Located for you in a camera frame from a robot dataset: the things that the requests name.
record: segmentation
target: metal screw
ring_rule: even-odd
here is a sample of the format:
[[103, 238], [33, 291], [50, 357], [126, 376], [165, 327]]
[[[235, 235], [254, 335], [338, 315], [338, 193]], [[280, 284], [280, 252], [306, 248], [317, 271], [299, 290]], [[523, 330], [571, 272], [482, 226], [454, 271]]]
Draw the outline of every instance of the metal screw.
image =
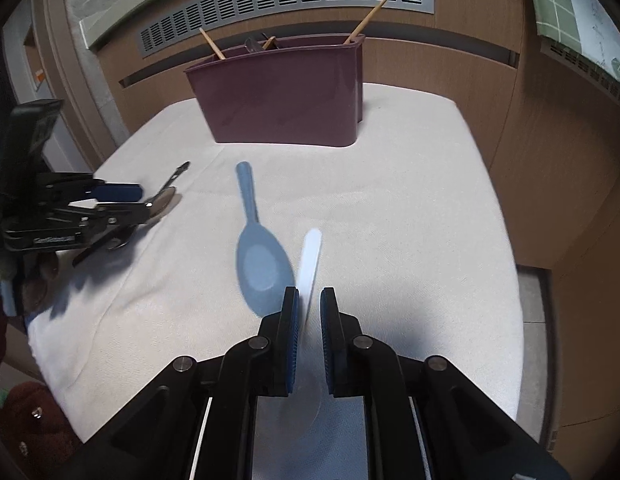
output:
[[373, 341], [372, 341], [372, 338], [368, 337], [367, 335], [358, 335], [356, 336], [356, 338], [352, 340], [352, 343], [357, 348], [361, 348], [362, 350], [367, 350], [368, 348], [372, 346]]
[[186, 370], [190, 370], [193, 364], [194, 361], [191, 357], [188, 357], [187, 355], [182, 355], [172, 361], [172, 368], [174, 368], [178, 372], [185, 372]]
[[448, 368], [448, 361], [437, 355], [428, 359], [428, 366], [436, 372], [442, 372]]
[[264, 349], [268, 346], [268, 339], [262, 335], [256, 335], [250, 338], [250, 341], [248, 341], [248, 346], [253, 350]]

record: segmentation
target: white tablecloth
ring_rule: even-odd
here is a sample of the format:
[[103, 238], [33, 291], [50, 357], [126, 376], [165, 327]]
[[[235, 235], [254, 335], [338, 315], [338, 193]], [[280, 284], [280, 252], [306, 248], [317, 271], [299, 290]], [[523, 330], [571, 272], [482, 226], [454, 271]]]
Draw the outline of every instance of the white tablecloth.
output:
[[319, 292], [399, 354], [448, 357], [514, 418], [523, 359], [516, 270], [500, 207], [468, 126], [443, 97], [364, 86], [347, 148], [215, 144], [195, 100], [167, 107], [97, 175], [150, 195], [185, 160], [183, 198], [117, 253], [62, 276], [29, 326], [46, 382], [87, 440], [174, 357], [224, 354], [255, 334], [234, 251], [245, 225], [235, 165], [251, 163], [261, 223], [293, 268], [323, 232], [298, 389], [260, 399], [255, 479], [366, 477], [360, 399], [328, 396]]

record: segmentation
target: wooden stick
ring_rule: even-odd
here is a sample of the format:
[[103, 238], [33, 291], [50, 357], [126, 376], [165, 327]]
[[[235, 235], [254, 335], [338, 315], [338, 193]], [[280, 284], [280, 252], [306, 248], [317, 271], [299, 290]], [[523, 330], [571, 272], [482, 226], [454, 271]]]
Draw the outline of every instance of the wooden stick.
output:
[[270, 36], [266, 42], [263, 44], [263, 49], [264, 50], [268, 50], [270, 48], [270, 45], [274, 42], [274, 40], [276, 39], [275, 36]]
[[350, 43], [352, 40], [354, 40], [359, 35], [359, 33], [363, 30], [363, 28], [372, 19], [372, 16], [375, 15], [375, 12], [377, 12], [381, 7], [383, 7], [384, 4], [386, 3], [386, 1], [388, 1], [388, 0], [381, 0], [378, 4], [376, 4], [375, 8], [372, 9], [363, 20], [361, 20], [361, 23], [359, 23], [359, 25], [357, 25], [357, 28], [355, 28], [350, 33], [350, 35], [346, 38], [346, 41], [343, 42], [344, 45], [347, 45], [348, 43]]
[[212, 41], [212, 38], [210, 38], [210, 36], [206, 34], [206, 31], [205, 31], [205, 30], [203, 30], [202, 28], [200, 28], [200, 29], [199, 29], [199, 32], [201, 33], [201, 35], [202, 35], [204, 38], [206, 38], [206, 41], [208, 42], [208, 44], [209, 44], [210, 48], [214, 51], [214, 53], [216, 54], [216, 56], [217, 56], [219, 59], [225, 59], [225, 58], [226, 58], [226, 56], [224, 56], [224, 53], [223, 53], [223, 52], [221, 52], [221, 51], [219, 50], [219, 47], [218, 47], [218, 46], [216, 46], [215, 42], [214, 42], [214, 41]]

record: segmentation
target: round-cornered table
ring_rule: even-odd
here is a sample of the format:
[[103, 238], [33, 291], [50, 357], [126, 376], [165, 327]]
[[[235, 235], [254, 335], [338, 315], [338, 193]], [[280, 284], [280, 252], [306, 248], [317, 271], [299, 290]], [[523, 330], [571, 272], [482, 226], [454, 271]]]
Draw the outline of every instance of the round-cornered table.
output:
[[30, 345], [77, 435], [87, 440], [179, 355], [224, 354], [257, 333], [235, 249], [245, 225], [235, 165], [251, 163], [261, 223], [296, 271], [304, 235], [323, 233], [296, 390], [260, 398], [254, 478], [367, 475], [361, 399], [327, 393], [319, 292], [398, 354], [442, 354], [512, 418], [523, 360], [516, 269], [498, 200], [455, 104], [364, 85], [347, 148], [216, 144], [195, 100], [167, 107], [99, 169], [151, 195], [186, 160], [181, 201], [125, 248], [74, 271], [62, 254]]

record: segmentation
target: purple plastic bin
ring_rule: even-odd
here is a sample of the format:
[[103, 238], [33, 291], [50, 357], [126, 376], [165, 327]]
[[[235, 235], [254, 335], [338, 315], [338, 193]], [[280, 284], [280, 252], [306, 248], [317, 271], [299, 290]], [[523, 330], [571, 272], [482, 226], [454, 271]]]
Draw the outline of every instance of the purple plastic bin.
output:
[[235, 46], [185, 70], [216, 142], [349, 146], [362, 118], [357, 36], [277, 38], [279, 49]]

